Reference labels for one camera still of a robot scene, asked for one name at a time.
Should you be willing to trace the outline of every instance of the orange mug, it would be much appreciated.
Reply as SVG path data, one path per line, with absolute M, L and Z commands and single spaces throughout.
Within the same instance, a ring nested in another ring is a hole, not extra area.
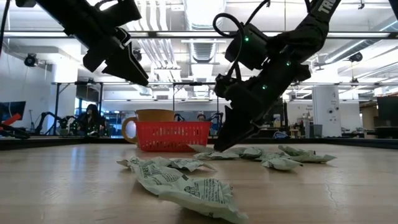
M 133 138 L 129 137 L 126 133 L 126 126 L 130 121 L 134 123 L 137 121 L 174 121 L 174 111 L 158 109 L 137 110 L 136 117 L 125 119 L 122 124 L 123 138 L 128 142 L 138 145 L 137 133 Z

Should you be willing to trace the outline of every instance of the black cable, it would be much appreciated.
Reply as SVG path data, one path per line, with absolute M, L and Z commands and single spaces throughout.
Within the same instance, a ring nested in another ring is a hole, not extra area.
M 10 8 L 11 0 L 6 1 L 6 6 L 4 6 L 4 12 L 2 14 L 1 28 L 0 28 L 0 56 L 2 52 L 2 42 L 4 40 L 4 30 L 6 29 L 7 14 Z
M 310 0 L 304 0 L 304 2 L 305 2 L 305 6 L 307 7 L 307 12 L 310 13 L 311 12 Z
M 261 2 L 257 8 L 251 13 L 249 19 L 246 21 L 245 26 L 248 25 L 254 18 L 254 16 L 257 14 L 257 12 L 260 11 L 260 9 L 269 2 L 270 0 L 264 0 L 263 2 Z
M 39 118 L 41 117 L 41 114 L 40 115 L 38 115 L 38 117 L 37 117 L 37 119 L 35 120 L 35 124 L 34 124 L 34 126 L 35 126 L 35 129 L 36 129 L 36 124 L 37 124 L 37 121 L 39 120 Z
M 269 1 L 270 1 L 270 0 L 264 0 L 263 2 L 261 2 L 261 3 L 257 6 L 257 8 L 256 8 L 256 9 L 252 12 L 252 14 L 249 16 L 249 19 L 246 21 L 245 26 L 248 25 L 248 24 L 252 21 L 252 19 L 253 19 L 254 16 L 257 14 L 257 12 L 260 11 L 260 9 L 261 9 L 265 4 L 267 4 Z M 222 17 L 227 18 L 227 19 L 230 19 L 230 20 L 238 27 L 238 33 L 236 33 L 236 34 L 226 34 L 226 33 L 224 33 L 223 31 L 221 31 L 221 30 L 217 27 L 217 20 L 218 20 L 219 18 L 222 18 Z M 239 22 L 238 19 L 237 19 L 236 17 L 232 16 L 231 14 L 228 14 L 228 13 L 223 12 L 223 13 L 217 14 L 217 16 L 214 17 L 214 19 L 213 19 L 213 28 L 214 28 L 214 30 L 215 30 L 219 35 L 221 35 L 221 36 L 223 36 L 223 37 L 235 38 L 237 35 L 240 35 L 240 36 L 241 36 L 241 43 L 240 43 L 240 45 L 239 45 L 238 54 L 236 55 L 236 58 L 235 58 L 235 60 L 234 60 L 234 63 L 232 64 L 230 70 L 228 71 L 228 73 L 227 73 L 227 75 L 226 75 L 227 77 L 230 77 L 230 76 L 232 76 L 232 73 L 233 73 L 234 69 L 238 66 L 238 62 L 239 62 L 239 61 L 238 61 L 238 58 L 239 58 L 239 56 L 240 56 L 240 54 L 241 54 L 241 51 L 242 51 L 242 46 L 243 46 L 243 42 L 244 42 L 243 23 Z

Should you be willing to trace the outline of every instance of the red basket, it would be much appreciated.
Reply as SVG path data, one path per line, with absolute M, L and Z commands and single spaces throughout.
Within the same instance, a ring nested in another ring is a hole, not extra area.
M 137 122 L 139 147 L 147 152 L 193 152 L 187 144 L 206 146 L 211 122 Z

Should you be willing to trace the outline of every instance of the wooden table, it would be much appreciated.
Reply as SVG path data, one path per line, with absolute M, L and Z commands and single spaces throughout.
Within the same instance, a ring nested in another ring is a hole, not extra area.
M 338 159 L 278 172 L 258 162 L 210 161 L 213 177 L 234 187 L 249 223 L 397 223 L 398 151 L 298 145 Z M 225 223 L 158 200 L 116 160 L 144 153 L 130 144 L 77 145 L 0 152 L 0 223 Z

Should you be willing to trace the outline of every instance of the monitor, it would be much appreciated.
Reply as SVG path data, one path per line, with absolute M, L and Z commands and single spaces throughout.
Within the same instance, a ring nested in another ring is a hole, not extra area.
M 377 98 L 379 119 L 384 121 L 397 120 L 398 96 L 384 96 Z
M 1 121 L 8 120 L 15 114 L 19 114 L 21 116 L 19 120 L 22 120 L 24 116 L 25 106 L 26 101 L 0 103 L 0 114 L 2 115 Z

